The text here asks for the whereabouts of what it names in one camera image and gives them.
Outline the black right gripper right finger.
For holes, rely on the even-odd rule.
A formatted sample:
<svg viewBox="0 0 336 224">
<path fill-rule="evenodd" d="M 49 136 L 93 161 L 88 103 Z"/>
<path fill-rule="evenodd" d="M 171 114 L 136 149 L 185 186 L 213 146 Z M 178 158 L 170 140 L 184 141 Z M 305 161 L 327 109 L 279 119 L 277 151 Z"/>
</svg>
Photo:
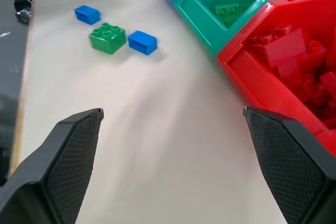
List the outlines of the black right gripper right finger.
<svg viewBox="0 0 336 224">
<path fill-rule="evenodd" d="M 287 223 L 335 223 L 335 156 L 298 120 L 245 107 L 263 177 Z"/>
</svg>

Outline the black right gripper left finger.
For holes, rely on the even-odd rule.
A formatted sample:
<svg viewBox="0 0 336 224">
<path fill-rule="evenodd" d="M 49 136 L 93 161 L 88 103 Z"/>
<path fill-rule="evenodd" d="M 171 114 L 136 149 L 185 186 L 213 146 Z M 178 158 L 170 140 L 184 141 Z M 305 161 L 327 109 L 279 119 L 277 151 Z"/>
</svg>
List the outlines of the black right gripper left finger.
<svg viewBox="0 0 336 224">
<path fill-rule="evenodd" d="M 58 122 L 1 189 L 1 223 L 75 223 L 93 170 L 103 109 Z"/>
</svg>

